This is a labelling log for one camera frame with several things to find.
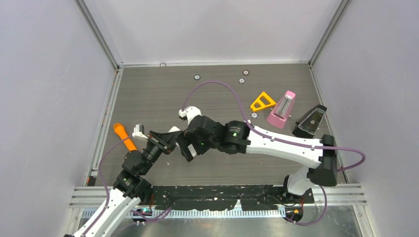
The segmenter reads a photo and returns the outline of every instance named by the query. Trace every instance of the yellow triangle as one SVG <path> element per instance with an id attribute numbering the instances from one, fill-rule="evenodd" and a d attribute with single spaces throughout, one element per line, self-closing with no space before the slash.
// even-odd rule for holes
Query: yellow triangle
<path id="1" fill-rule="evenodd" d="M 261 101 L 261 98 L 264 98 L 266 101 L 269 102 L 269 104 L 266 105 L 265 103 L 263 103 Z M 259 110 L 263 110 L 263 109 L 269 108 L 269 107 L 274 106 L 274 105 L 276 105 L 276 102 L 268 94 L 266 94 L 266 92 L 262 92 L 257 97 L 257 99 L 255 99 L 253 101 L 253 103 L 250 105 L 250 109 L 253 112 L 257 112 Z"/>

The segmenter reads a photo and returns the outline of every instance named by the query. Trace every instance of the orange connector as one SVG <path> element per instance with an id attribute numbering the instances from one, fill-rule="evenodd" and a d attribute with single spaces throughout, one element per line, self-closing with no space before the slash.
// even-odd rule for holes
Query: orange connector
<path id="1" fill-rule="evenodd" d="M 114 131 L 115 133 L 121 138 L 121 140 L 128 137 L 128 134 L 125 131 L 125 128 L 120 123 L 114 124 Z M 135 147 L 134 143 L 131 141 L 131 139 L 126 139 L 124 141 L 125 146 L 128 148 L 129 151 L 135 151 L 137 150 L 137 147 Z"/>

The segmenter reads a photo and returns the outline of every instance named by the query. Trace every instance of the black bracket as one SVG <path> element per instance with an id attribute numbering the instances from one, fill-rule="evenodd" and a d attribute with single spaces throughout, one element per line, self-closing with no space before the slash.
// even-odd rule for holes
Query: black bracket
<path id="1" fill-rule="evenodd" d="M 323 135 L 322 143 L 324 146 L 332 147 L 335 145 L 335 138 L 330 135 Z M 337 157 L 334 150 L 323 150 L 323 156 L 319 157 L 320 166 L 308 169 L 307 178 L 313 184 L 334 187 L 337 185 Z"/>

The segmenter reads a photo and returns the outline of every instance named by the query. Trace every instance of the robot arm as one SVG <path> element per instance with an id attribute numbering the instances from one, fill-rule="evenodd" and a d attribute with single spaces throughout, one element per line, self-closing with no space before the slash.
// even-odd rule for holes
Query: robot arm
<path id="1" fill-rule="evenodd" d="M 335 186 L 337 184 L 337 158 L 334 151 L 303 148 L 275 141 L 274 138 L 316 146 L 333 146 L 334 138 L 324 135 L 322 139 L 304 139 L 274 133 L 254 126 L 255 130 L 269 137 L 263 138 L 253 132 L 242 121 L 231 121 L 225 125 L 201 115 L 196 107 L 179 111 L 182 119 L 188 120 L 188 129 L 177 137 L 182 155 L 188 162 L 210 148 L 228 154 L 265 154 L 286 158 L 303 164 L 295 174 L 284 180 L 284 196 L 301 197 L 314 185 Z"/>
<path id="2" fill-rule="evenodd" d="M 141 201 L 148 202 L 153 192 L 152 186 L 141 175 L 147 174 L 161 154 L 169 155 L 174 150 L 175 138 L 180 133 L 182 131 L 179 128 L 173 127 L 168 133 L 150 131 L 146 136 L 144 126 L 138 124 L 132 135 L 147 141 L 146 148 L 141 152 L 136 150 L 126 154 L 123 170 L 109 191 L 109 198 L 71 237 L 110 237 L 135 206 Z"/>
<path id="3" fill-rule="evenodd" d="M 109 237 L 126 214 L 141 201 L 147 202 L 152 194 L 152 186 L 141 175 L 145 175 L 161 154 L 170 154 L 176 146 L 188 162 L 209 149 L 218 149 L 228 154 L 265 154 L 286 158 L 303 164 L 296 173 L 284 180 L 282 195 L 284 202 L 293 202 L 314 185 L 335 186 L 337 161 L 334 151 L 302 148 L 273 138 L 314 146 L 333 146 L 332 136 L 322 139 L 303 139 L 254 128 L 271 137 L 263 138 L 254 133 L 246 123 L 231 121 L 225 125 L 201 115 L 196 107 L 179 111 L 179 116 L 188 121 L 188 128 L 181 131 L 173 127 L 168 133 L 150 131 L 144 135 L 144 127 L 138 124 L 133 137 L 147 141 L 142 151 L 127 153 L 123 170 L 118 175 L 110 197 L 98 211 L 74 235 L 74 237 Z"/>

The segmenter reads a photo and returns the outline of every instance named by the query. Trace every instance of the white backdrop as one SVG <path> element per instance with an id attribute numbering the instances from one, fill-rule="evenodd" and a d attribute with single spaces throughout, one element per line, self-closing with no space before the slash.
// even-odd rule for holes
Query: white backdrop
<path id="1" fill-rule="evenodd" d="M 417 0 L 352 1 L 314 65 L 339 145 L 367 155 L 349 175 L 379 237 L 419 232 L 418 12 Z"/>
<path id="2" fill-rule="evenodd" d="M 74 1 L 0 2 L 0 236 L 63 236 L 115 70 Z"/>
<path id="3" fill-rule="evenodd" d="M 91 1 L 124 64 L 307 62 L 340 3 L 89 0 L 89 6 Z"/>

